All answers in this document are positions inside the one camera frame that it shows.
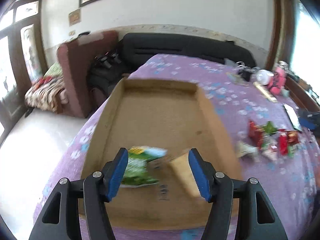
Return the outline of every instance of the door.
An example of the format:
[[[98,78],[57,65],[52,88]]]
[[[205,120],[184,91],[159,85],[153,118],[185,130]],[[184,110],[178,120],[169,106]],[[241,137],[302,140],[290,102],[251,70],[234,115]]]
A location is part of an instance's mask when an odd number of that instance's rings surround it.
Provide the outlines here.
[[[26,108],[19,93],[12,70],[15,60],[10,56],[12,36],[1,32],[0,36],[0,145],[21,118]]]
[[[0,21],[0,145],[26,111],[24,95],[47,71],[41,0],[20,0]]]

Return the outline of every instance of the white floor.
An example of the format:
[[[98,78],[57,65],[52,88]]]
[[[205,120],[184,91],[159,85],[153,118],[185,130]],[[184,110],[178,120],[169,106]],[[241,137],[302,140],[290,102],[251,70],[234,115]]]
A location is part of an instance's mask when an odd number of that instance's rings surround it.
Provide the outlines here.
[[[86,121],[35,109],[0,148],[0,214],[17,240],[29,238],[41,192]]]

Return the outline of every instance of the purple bedsheet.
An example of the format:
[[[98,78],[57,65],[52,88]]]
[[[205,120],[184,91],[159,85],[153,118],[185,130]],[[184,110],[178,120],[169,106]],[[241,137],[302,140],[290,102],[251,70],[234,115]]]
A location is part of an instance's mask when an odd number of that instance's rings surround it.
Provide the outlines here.
[[[281,103],[297,109],[295,103],[290,98],[278,96],[278,103],[273,104],[253,85],[239,86],[231,83],[226,73],[234,71],[229,66],[199,58],[159,54],[131,74],[130,78],[174,79],[198,83],[220,115],[234,144],[238,140],[250,143],[247,138],[248,119],[258,124],[272,120],[277,127],[292,130]],[[89,142],[104,106],[105,103],[87,121],[60,160],[36,206],[34,221],[60,178],[80,179]],[[246,157],[240,159],[244,180],[250,177],[259,180],[273,203],[289,240],[298,239],[308,226],[316,193],[313,168],[318,166],[319,147],[315,137],[307,129],[299,135],[299,140],[301,149],[292,159],[280,158],[277,163],[263,156],[260,156],[260,163],[254,163]],[[83,239],[89,239],[85,221],[81,220],[80,223]],[[228,239],[234,238],[235,230],[236,219],[232,218]],[[168,231],[114,228],[114,232],[120,240],[191,240],[200,239],[203,228]]]

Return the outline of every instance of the white wall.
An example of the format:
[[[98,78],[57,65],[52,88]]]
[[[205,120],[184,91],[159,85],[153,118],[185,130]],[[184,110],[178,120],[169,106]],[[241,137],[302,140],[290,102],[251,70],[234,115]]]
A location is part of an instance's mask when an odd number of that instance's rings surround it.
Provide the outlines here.
[[[195,26],[229,34],[269,50],[273,0],[99,0],[81,8],[82,22],[69,27],[68,14],[79,0],[43,0],[44,48],[69,32],[97,31],[136,24]]]

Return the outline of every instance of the glass door panel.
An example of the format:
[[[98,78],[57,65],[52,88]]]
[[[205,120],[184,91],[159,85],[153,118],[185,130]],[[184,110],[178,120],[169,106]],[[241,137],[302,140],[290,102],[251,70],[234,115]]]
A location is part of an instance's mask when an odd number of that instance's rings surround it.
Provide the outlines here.
[[[30,81],[34,84],[38,78],[42,77],[42,70],[36,48],[34,25],[32,24],[22,28],[20,33],[24,61]]]
[[[7,36],[0,39],[0,101],[10,118],[22,107],[12,71]]]
[[[13,23],[13,10],[8,11],[0,21],[0,31]]]

